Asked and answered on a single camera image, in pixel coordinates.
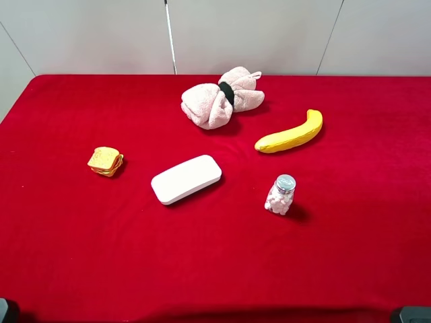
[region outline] cotton balls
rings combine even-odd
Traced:
[[[281,194],[277,187],[274,185],[269,191],[267,200],[265,202],[265,208],[276,214],[286,215],[286,212],[290,208],[294,200],[294,193],[289,192],[287,194]]]

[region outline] white wall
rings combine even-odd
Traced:
[[[0,122],[33,76],[0,22]]]
[[[345,0],[320,74],[431,75],[431,0]]]
[[[0,0],[36,74],[172,72],[163,0]]]
[[[171,0],[178,73],[316,74],[341,0]]]

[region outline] toy sandwich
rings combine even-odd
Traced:
[[[98,147],[95,148],[87,165],[93,172],[111,177],[122,163],[123,155],[118,150],[110,147]]]

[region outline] toy banana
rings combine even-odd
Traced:
[[[255,149],[263,153],[275,153],[306,143],[316,137],[322,129],[323,117],[317,110],[307,111],[307,121],[302,125],[264,136],[255,144]]]

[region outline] silver lid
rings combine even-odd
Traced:
[[[277,177],[275,185],[281,193],[288,193],[295,189],[296,181],[290,175],[284,174]]]

